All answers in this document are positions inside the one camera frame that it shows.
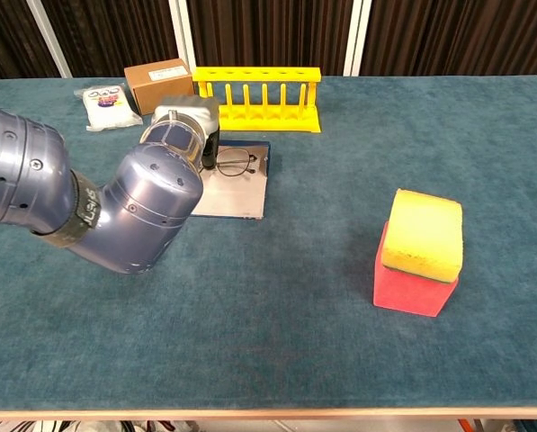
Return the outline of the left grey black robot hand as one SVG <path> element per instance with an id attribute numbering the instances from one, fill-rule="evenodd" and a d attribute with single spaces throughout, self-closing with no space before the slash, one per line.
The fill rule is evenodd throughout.
<path id="1" fill-rule="evenodd" d="M 202 126 L 206 141 L 201 163 L 205 169 L 212 170 L 216 166 L 219 148 L 219 102 L 213 97 L 206 98 L 196 94 L 167 96 L 154 110 L 151 123 L 164 118 L 170 110 L 186 114 Z"/>

